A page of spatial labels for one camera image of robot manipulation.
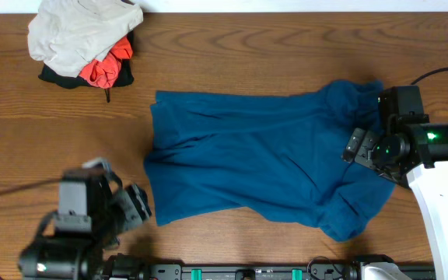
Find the teal blue t-shirt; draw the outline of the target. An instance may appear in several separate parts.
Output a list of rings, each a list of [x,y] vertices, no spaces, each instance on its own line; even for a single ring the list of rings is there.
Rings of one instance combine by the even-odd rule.
[[[294,96],[157,92],[144,162],[157,223],[247,207],[338,242],[358,236],[394,185],[341,156],[355,129],[380,130],[382,91],[338,80]]]

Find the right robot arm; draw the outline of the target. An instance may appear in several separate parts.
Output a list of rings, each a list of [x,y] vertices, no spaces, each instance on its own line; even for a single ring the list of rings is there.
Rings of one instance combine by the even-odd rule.
[[[417,86],[377,98],[383,134],[357,128],[342,154],[411,189],[418,202],[437,279],[448,279],[448,123],[432,123]]]

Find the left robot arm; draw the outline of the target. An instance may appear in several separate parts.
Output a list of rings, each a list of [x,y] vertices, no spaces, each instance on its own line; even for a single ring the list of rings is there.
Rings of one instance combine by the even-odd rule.
[[[64,172],[58,209],[46,214],[19,256],[23,279],[98,279],[103,251],[142,226],[152,213],[147,194],[112,171],[83,167]]]

